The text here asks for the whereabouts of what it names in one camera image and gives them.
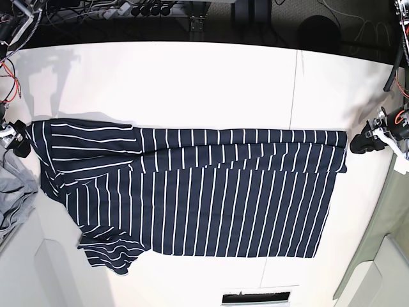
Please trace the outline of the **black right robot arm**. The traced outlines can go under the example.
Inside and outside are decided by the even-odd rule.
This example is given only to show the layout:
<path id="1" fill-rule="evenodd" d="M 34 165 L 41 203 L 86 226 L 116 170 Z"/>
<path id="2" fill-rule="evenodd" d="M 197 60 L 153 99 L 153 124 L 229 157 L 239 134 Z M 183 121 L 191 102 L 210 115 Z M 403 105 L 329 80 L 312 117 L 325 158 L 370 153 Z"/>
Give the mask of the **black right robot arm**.
<path id="1" fill-rule="evenodd" d="M 26 124 L 5 119 L 10 102 L 22 94 L 11 57 L 33 37 L 42 19 L 42 6 L 40 1 L 1 1 L 1 77 L 12 80 L 10 91 L 1 99 L 1 146 L 21 158 L 31 152 Z"/>

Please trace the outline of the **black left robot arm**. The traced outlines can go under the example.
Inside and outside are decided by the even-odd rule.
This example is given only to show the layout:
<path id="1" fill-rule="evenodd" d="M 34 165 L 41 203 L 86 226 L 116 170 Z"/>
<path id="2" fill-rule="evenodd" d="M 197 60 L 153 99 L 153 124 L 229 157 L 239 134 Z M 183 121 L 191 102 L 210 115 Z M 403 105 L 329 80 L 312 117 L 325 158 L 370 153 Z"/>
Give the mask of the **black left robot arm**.
<path id="1" fill-rule="evenodd" d="M 398 68 L 403 59 L 408 60 L 408 1 L 395 1 L 396 15 L 399 17 L 401 38 L 390 75 L 383 87 L 389 92 L 395 83 L 404 97 L 408 93 L 398 81 Z M 368 120 L 360 134 L 354 136 L 350 150 L 354 154 L 380 151 L 389 146 L 396 155 L 408 159 L 408 104 L 405 103 L 388 113 L 382 107 L 376 118 Z"/>

